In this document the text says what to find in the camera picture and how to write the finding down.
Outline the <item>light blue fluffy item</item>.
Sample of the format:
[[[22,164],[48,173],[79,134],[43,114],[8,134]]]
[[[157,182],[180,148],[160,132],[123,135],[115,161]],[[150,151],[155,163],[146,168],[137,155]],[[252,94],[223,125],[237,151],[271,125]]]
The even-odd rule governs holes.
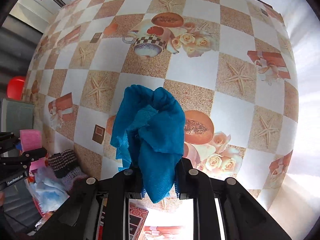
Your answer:
[[[34,177],[35,181],[29,184],[29,190],[42,213],[56,211],[69,198],[63,184],[49,166],[38,168]]]

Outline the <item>blue mesh cloth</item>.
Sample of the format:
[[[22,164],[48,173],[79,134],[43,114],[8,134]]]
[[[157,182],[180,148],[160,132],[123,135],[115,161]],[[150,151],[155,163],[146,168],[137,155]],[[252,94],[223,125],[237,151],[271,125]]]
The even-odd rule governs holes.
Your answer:
[[[110,144],[125,167],[137,165],[153,203],[167,196],[184,154],[185,114],[163,87],[131,85],[116,114]]]

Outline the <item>red orange carton box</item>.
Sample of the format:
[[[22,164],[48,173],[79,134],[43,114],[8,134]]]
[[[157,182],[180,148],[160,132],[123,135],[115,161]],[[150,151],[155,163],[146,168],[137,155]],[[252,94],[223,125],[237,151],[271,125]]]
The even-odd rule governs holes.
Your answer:
[[[129,203],[129,234],[130,239],[139,239],[140,233],[144,228],[144,223],[149,211]]]

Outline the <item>dark knitted sock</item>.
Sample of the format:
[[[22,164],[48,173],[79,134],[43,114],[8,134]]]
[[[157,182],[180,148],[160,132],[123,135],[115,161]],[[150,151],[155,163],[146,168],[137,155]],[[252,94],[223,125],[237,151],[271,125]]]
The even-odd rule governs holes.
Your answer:
[[[52,155],[48,158],[48,164],[58,179],[72,180],[87,177],[80,168],[75,152],[71,149]]]

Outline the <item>grey white storage box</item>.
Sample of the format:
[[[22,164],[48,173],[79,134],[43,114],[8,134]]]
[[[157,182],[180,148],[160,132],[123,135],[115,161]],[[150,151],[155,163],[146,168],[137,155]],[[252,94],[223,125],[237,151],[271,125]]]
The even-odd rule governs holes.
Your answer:
[[[1,99],[1,132],[20,135],[20,130],[33,129],[34,105],[12,99]]]

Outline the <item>red plastic stool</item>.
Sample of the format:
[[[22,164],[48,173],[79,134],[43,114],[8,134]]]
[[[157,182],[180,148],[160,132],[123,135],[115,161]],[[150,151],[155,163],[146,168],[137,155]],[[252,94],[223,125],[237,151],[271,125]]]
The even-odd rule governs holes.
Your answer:
[[[25,76],[13,77],[7,85],[7,97],[14,100],[21,100]]]

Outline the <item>patterned vinyl tablecloth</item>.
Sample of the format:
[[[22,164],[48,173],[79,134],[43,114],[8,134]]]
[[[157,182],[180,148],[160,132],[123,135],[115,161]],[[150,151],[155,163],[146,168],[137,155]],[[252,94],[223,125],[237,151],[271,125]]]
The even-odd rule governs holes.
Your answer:
[[[111,133],[125,89],[166,89],[181,105],[184,156],[237,187],[206,209],[216,239],[288,239],[268,214],[289,168],[298,124],[294,56],[283,17],[259,0],[76,0],[44,31],[22,99],[51,154],[75,151],[106,179],[129,164]]]

